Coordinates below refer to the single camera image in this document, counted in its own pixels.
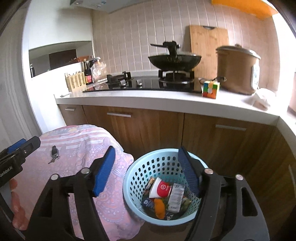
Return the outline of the red panda paper cup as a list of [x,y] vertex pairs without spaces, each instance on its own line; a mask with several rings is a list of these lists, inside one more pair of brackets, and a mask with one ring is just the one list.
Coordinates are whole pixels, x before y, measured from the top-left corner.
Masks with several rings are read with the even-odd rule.
[[149,198],[167,198],[171,193],[171,185],[157,177],[149,192]]

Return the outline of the white blue milk carton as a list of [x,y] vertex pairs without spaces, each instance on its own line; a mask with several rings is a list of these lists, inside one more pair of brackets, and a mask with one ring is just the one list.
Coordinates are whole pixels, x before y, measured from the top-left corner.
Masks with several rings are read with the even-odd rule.
[[[170,195],[167,198],[161,198],[166,206],[166,216],[163,220],[175,220],[185,213],[180,212],[183,196],[185,196],[185,186],[177,183],[172,184]],[[154,212],[154,198],[149,198],[149,195],[143,196],[141,205],[148,216],[158,219]]]

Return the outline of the orange panda snack bag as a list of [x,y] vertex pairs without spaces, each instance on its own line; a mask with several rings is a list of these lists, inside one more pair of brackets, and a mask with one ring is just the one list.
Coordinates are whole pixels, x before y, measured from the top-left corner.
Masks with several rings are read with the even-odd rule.
[[148,183],[147,183],[145,189],[144,189],[143,196],[147,196],[147,195],[149,195],[149,192],[150,192],[151,187],[152,187],[152,185],[154,184],[154,182],[155,182],[155,178],[154,178],[154,177],[151,177],[151,178],[149,179],[149,181],[148,181]]

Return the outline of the wooden kitchen cabinet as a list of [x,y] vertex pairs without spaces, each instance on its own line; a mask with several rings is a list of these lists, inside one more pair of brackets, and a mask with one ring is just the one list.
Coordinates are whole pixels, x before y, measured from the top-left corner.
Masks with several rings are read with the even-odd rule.
[[73,104],[60,104],[59,108],[66,125],[102,127],[135,158],[184,146],[220,175],[243,175],[271,236],[295,208],[290,175],[295,157],[275,126],[162,110]]

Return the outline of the light blue plastic basket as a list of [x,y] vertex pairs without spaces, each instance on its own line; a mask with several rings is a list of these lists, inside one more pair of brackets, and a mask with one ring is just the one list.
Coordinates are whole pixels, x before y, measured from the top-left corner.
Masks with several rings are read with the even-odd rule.
[[123,197],[140,219],[158,226],[177,226],[195,218],[201,199],[190,188],[179,152],[175,148],[152,151],[128,168]]

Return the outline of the colourful rubik's cube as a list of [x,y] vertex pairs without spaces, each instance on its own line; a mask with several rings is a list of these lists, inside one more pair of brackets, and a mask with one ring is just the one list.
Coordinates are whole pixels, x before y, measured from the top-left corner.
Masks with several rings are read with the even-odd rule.
[[203,84],[203,97],[216,99],[217,93],[220,89],[220,83],[218,81],[205,81]]

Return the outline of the beige woven utensil basket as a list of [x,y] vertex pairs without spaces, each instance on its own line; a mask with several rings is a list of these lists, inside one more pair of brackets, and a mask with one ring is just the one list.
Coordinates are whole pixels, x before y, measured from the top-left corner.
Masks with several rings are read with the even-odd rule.
[[65,74],[65,80],[70,92],[78,92],[86,89],[84,73],[81,71],[73,75]]

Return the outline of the dark soy sauce bottle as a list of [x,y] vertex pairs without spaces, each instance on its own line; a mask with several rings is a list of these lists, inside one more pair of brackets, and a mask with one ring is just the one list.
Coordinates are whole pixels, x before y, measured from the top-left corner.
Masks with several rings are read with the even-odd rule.
[[93,81],[92,81],[91,71],[87,66],[86,59],[83,60],[83,68],[84,68],[84,78],[85,78],[86,85],[90,85],[93,83]]

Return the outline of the black gas stove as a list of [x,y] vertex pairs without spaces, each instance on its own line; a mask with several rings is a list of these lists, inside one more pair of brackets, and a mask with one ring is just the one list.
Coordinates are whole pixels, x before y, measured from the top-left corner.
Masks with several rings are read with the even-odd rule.
[[163,90],[202,93],[194,71],[158,71],[155,76],[133,76],[130,72],[106,76],[106,80],[87,87],[84,93],[119,90]]

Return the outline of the clear plastic bag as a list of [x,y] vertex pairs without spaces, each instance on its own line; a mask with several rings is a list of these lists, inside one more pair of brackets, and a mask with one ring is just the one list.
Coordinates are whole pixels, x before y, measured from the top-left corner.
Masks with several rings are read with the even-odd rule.
[[106,76],[107,64],[100,61],[100,58],[94,58],[90,61],[90,71],[93,83],[100,81]]

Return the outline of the white plastic bag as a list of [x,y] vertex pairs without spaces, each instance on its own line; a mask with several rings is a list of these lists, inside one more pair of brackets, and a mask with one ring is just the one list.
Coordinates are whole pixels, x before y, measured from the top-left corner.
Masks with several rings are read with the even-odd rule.
[[276,101],[276,93],[266,89],[266,88],[259,88],[255,91],[255,93],[245,99],[245,103],[261,109],[261,110],[268,110],[271,106],[274,105]]

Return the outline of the black wok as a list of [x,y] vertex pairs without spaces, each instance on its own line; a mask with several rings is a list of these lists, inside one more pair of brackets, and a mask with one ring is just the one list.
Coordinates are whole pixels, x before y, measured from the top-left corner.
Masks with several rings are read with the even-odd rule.
[[180,52],[180,44],[175,41],[150,44],[153,47],[166,48],[169,54],[149,56],[150,63],[162,71],[191,71],[201,61],[202,56],[191,52]]

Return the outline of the brown rice cooker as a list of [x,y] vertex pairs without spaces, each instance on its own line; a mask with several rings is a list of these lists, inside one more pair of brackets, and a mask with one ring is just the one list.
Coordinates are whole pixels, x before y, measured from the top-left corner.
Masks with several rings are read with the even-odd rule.
[[220,46],[217,53],[217,77],[230,92],[252,95],[258,89],[261,57],[240,45]]

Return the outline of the range hood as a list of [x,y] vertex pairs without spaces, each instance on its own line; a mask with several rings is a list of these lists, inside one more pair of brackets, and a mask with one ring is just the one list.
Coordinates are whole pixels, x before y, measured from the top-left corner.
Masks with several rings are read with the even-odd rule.
[[142,3],[143,0],[71,0],[71,6],[79,6],[106,13],[112,13],[122,8]]

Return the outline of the orange wall cabinet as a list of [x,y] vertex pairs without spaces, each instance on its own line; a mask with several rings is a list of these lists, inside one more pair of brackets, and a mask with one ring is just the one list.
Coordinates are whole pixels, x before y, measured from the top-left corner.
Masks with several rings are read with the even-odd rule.
[[261,20],[278,14],[278,11],[271,3],[262,0],[212,0],[211,4],[236,8]]

